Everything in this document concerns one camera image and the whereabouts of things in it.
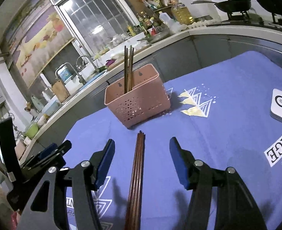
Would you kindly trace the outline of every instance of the black clamp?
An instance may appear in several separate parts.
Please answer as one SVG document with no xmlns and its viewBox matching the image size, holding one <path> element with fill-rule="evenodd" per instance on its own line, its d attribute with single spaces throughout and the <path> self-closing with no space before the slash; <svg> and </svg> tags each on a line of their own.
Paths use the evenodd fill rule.
<svg viewBox="0 0 282 230">
<path fill-rule="evenodd" d="M 30 195 L 49 167 L 55 166 L 60 169 L 66 164 L 63 155 L 71 147 L 71 142 L 66 140 L 45 158 L 40 159 L 39 153 L 23 165 L 21 169 L 23 179 L 12 182 L 13 189 L 7 194 L 7 200 L 14 211 L 24 209 Z"/>
<path fill-rule="evenodd" d="M 91 190 L 104 184 L 114 152 L 115 143 L 109 139 L 102 151 L 73 169 L 50 167 L 31 194 L 17 230 L 69 230 L 67 187 L 72 187 L 77 228 L 102 230 Z"/>
<path fill-rule="evenodd" d="M 180 183 L 193 190 L 183 230 L 206 230 L 212 187 L 218 187 L 215 230 L 267 230 L 262 214 L 250 191 L 233 167 L 210 168 L 192 153 L 181 149 L 175 137 L 170 153 Z"/>
</svg>

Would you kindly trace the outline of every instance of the blue table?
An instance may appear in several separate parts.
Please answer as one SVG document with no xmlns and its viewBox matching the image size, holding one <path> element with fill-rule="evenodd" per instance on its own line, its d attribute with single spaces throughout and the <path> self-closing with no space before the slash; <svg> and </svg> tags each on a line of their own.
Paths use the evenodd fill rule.
<svg viewBox="0 0 282 230">
<path fill-rule="evenodd" d="M 146 134 L 142 230 L 181 229 L 187 212 L 192 191 L 179 183 L 169 153 L 173 136 L 210 167 L 235 167 L 268 229 L 274 230 L 282 221 L 282 156 L 278 154 L 282 148 L 271 145 L 282 138 L 282 123 L 270 116 L 270 105 L 272 90 L 282 90 L 282 69 L 260 53 L 246 52 L 164 85 L 171 95 L 170 111 L 128 130 L 105 108 L 79 120 L 66 137 L 72 142 L 65 155 L 69 167 L 102 150 L 109 138 L 115 141 L 108 177 L 94 194 L 103 228 L 123 229 L 137 132 L 142 130 Z M 184 113 L 193 106 L 181 103 L 187 97 L 180 94 L 196 101 L 198 107 L 190 109 L 195 116 Z M 208 229 L 214 228 L 215 191 Z M 74 229 L 71 190 L 67 197 Z"/>
</svg>

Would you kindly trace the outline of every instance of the stove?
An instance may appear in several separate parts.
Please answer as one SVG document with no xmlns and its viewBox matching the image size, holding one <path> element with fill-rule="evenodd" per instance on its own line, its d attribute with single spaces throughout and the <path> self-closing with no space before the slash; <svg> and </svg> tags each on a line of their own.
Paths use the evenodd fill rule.
<svg viewBox="0 0 282 230">
<path fill-rule="evenodd" d="M 210 24 L 210 25 L 207 25 L 207 27 L 224 26 L 224 25 L 239 25 L 239 26 L 264 27 L 264 28 L 270 28 L 270 29 L 274 29 L 274 30 L 278 30 L 282 32 L 282 18 L 276 21 L 274 14 L 272 15 L 273 22 L 271 23 L 264 22 L 261 17 L 259 17 L 258 21 L 253 20 L 249 17 L 249 14 L 247 13 L 247 11 L 241 12 L 241 15 L 232 15 L 232 14 L 227 14 L 227 15 L 228 15 L 228 20 L 221 21 L 215 24 Z"/>
</svg>

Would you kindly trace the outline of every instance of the chopsticks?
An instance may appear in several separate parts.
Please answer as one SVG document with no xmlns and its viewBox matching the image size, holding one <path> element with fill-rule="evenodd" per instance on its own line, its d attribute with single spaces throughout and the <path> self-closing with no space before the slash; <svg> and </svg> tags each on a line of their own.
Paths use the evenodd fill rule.
<svg viewBox="0 0 282 230">
<path fill-rule="evenodd" d="M 128 63 L 128 48 L 124 48 L 124 94 L 130 92 L 134 86 L 132 65 L 134 62 L 134 48 L 130 46 L 129 63 Z"/>
<path fill-rule="evenodd" d="M 137 135 L 136 148 L 134 152 L 134 162 L 132 166 L 124 230 L 140 229 L 144 148 L 145 134 L 140 131 Z"/>
</svg>

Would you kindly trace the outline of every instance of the frying pan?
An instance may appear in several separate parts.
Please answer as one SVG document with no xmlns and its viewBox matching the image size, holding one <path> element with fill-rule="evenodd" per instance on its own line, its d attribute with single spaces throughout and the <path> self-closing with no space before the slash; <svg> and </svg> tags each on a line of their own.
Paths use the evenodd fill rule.
<svg viewBox="0 0 282 230">
<path fill-rule="evenodd" d="M 282 16 L 282 6 L 278 0 L 256 0 L 266 11 Z"/>
<path fill-rule="evenodd" d="M 214 5 L 225 13 L 243 12 L 248 11 L 251 8 L 251 0 L 227 0 L 223 2 L 212 2 L 206 0 L 197 0 L 191 4 L 200 3 L 214 3 Z"/>
</svg>

